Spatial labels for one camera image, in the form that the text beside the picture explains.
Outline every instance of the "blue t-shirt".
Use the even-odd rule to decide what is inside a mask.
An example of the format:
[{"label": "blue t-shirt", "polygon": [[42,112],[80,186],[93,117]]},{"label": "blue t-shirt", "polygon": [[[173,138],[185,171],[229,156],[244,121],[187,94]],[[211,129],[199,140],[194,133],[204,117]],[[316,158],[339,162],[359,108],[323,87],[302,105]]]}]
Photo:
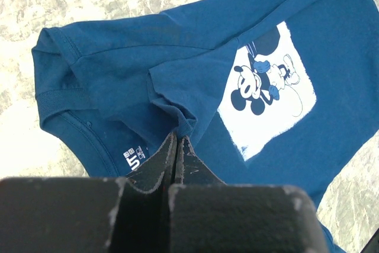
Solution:
[{"label": "blue t-shirt", "polygon": [[40,125],[90,176],[128,174],[174,130],[225,182],[297,185],[318,206],[379,128],[378,35],[372,0],[202,0],[44,28]]}]

